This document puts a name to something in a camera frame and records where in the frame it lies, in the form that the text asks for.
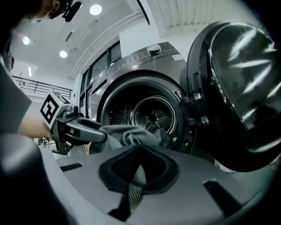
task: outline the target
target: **railing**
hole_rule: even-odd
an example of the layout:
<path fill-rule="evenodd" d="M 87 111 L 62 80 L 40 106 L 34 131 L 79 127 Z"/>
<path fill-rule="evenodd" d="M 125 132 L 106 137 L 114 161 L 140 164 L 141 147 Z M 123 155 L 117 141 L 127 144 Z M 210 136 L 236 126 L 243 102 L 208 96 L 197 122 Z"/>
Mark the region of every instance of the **railing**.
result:
<path fill-rule="evenodd" d="M 13 76 L 13 78 L 23 91 L 42 95 L 47 95 L 49 91 L 55 91 L 63 95 L 66 99 L 70 99 L 71 89 L 29 80 L 18 76 Z"/>

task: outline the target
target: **open dryer door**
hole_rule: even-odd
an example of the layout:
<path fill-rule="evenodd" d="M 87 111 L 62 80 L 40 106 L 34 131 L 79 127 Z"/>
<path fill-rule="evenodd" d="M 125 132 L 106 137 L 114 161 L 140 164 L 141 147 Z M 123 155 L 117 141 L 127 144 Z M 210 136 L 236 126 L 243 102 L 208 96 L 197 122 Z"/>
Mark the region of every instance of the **open dryer door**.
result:
<path fill-rule="evenodd" d="M 253 171 L 281 151 L 280 51 L 250 24 L 215 22 L 187 60 L 197 144 L 235 171 Z"/>

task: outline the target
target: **stacked washer dryer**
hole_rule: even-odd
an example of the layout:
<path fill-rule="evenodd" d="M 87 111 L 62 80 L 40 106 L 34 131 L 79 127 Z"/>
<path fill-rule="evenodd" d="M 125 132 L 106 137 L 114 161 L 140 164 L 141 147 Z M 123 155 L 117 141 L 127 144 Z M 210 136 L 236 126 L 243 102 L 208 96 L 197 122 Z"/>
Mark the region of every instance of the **stacked washer dryer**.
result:
<path fill-rule="evenodd" d="M 170 43 L 140 49 L 93 82 L 92 119 L 104 125 L 163 128 L 170 148 L 196 142 L 237 171 L 261 168 L 280 153 L 279 51 L 249 24 L 215 22 L 193 42 L 187 62 Z"/>

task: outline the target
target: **dryer drum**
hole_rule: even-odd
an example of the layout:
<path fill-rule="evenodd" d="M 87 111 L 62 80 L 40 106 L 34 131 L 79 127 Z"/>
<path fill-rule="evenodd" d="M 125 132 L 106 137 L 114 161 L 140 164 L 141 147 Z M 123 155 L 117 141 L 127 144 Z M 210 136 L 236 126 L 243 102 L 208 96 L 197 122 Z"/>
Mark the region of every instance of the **dryer drum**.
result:
<path fill-rule="evenodd" d="M 169 99 L 159 90 L 134 85 L 120 91 L 110 102 L 109 122 L 143 127 L 154 133 L 163 128 L 168 134 L 176 129 L 177 117 Z"/>

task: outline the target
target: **laundry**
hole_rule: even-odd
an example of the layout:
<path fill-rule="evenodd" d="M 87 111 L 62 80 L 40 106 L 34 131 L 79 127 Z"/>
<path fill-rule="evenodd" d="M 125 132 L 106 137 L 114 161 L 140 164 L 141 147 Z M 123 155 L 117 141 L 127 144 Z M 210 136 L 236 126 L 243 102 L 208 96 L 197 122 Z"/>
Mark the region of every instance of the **laundry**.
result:
<path fill-rule="evenodd" d="M 166 148 L 171 142 L 171 138 L 163 128 L 157 129 L 154 133 L 131 125 L 103 126 L 99 130 L 108 135 L 107 140 L 103 143 L 92 143 L 89 150 L 90 154 L 114 151 L 132 144 L 145 144 Z"/>

